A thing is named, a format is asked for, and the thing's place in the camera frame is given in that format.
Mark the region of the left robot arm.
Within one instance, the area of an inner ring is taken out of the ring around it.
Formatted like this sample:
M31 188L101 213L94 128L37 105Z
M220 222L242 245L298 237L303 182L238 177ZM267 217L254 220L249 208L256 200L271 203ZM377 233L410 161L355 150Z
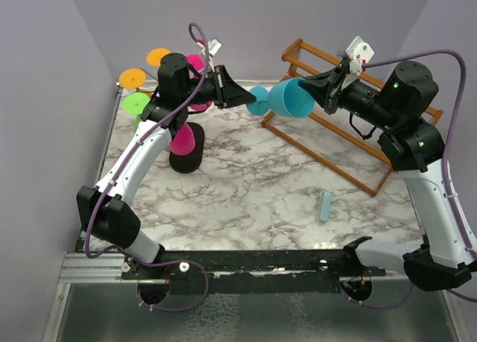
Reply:
M81 229L86 233L85 254L92 256L91 237L102 239L139 260L139 269L151 279L164 271L160 256L164 248L143 233L131 209L145 175L186 123L189 105L212 102L223 109L256 100L230 77L225 66L198 72L183 54L163 56L157 75L158 87L148 97L136 132L112 170L94 187L84 186L77 193Z

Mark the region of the yellow plastic wine glass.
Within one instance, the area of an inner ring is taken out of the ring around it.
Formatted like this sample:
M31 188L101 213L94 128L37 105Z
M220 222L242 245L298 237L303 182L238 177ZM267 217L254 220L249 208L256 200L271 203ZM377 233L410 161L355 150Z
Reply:
M147 74L140 68L124 70L119 76L119 84L125 89L138 89L147 78Z

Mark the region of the orange plastic wine glass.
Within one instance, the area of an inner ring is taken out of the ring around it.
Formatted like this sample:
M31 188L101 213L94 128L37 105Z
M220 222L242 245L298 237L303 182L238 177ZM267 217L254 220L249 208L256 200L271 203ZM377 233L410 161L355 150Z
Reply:
M170 53L167 48L155 48L147 54L146 61L150 66L160 67L162 58Z

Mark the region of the blue plastic wine glass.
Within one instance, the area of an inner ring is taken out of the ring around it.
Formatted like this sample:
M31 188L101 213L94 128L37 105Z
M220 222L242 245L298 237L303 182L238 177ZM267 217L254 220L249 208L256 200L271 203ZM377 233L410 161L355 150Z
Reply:
M276 115L286 118L305 118L315 107L314 98L299 83L302 77L295 77L277 83L270 90L263 86L250 89L255 100L246 104L252 115L265 115L272 111Z

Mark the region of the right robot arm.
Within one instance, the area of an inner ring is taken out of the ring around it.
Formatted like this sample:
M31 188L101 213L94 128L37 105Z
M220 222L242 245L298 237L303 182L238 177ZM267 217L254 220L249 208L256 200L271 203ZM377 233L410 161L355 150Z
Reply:
M335 67L299 82L327 113L345 109L382 132L383 154L408 189L423 243L388 244L373 238L350 243L342 258L344 270L358 276L368 267L404 273L422 291L458 288L472 278L476 241L466 221L457 221L458 205L442 173L445 144L438 129L422 114L438 92L432 73L415 61L398 63L380 91L355 80L341 88L344 67Z

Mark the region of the green plastic wine glass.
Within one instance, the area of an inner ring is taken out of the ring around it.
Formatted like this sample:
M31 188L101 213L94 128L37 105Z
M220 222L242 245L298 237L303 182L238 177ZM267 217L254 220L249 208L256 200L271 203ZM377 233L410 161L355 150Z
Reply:
M150 97L143 92L134 92L129 94L122 101L123 110L129 114L134 115L133 129L137 130L139 122L141 121L141 115L144 108L150 101Z

